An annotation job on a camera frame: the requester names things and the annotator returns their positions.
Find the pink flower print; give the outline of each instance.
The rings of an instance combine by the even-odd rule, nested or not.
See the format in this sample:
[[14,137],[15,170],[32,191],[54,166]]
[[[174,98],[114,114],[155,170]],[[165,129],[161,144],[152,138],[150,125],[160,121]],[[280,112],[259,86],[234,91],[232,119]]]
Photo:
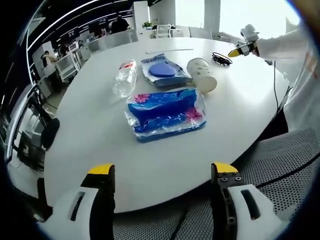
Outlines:
[[138,104],[145,103],[150,97],[150,94],[138,94],[134,96],[134,100]]
[[194,120],[198,120],[203,117],[201,113],[199,113],[194,107],[189,108],[189,110],[186,111],[185,115],[188,122],[192,122]]

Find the paper cup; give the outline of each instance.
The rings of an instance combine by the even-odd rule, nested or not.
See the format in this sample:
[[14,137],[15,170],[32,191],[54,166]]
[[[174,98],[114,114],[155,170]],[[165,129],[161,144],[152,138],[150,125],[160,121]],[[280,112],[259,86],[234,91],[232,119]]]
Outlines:
[[191,75],[194,85],[201,93],[207,94],[216,88],[217,80],[213,77],[209,63],[203,58],[192,59],[186,69]]

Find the blue packaged item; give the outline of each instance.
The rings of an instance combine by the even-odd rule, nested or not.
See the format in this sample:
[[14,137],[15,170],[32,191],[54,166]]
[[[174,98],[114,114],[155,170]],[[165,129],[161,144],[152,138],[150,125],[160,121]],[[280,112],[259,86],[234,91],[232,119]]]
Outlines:
[[167,59],[164,53],[141,61],[144,77],[156,87],[190,83],[183,68]]
[[138,94],[127,100],[125,112],[137,139],[149,142],[202,128],[205,101],[195,88]]

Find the white table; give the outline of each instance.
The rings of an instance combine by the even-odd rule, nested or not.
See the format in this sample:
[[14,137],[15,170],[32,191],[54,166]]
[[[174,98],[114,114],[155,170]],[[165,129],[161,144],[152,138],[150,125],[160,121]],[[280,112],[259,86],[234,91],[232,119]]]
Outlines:
[[[115,164],[115,212],[121,213],[178,197],[210,179],[212,162],[235,161],[266,128],[277,104],[274,69],[262,59],[240,56],[229,68],[211,61],[213,51],[226,55],[231,49],[228,43],[208,39],[161,38],[93,55],[56,112],[60,129],[44,165],[48,204],[53,206],[72,187],[80,186],[88,170],[100,164]],[[184,69],[196,57],[209,62],[218,84],[205,97],[203,129],[148,143],[136,140],[124,115],[125,101],[117,100],[111,87],[121,63],[154,56],[146,51],[167,51],[166,56]],[[277,72],[279,102],[288,85]],[[156,91],[139,69],[135,94]]]

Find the plastic water bottle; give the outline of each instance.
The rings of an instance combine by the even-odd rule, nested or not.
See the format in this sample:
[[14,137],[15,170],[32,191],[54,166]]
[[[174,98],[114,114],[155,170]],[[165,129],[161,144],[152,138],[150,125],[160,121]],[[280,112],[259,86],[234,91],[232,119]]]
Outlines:
[[112,91],[122,98],[128,97],[135,89],[137,81],[137,63],[135,60],[124,62],[115,77]]

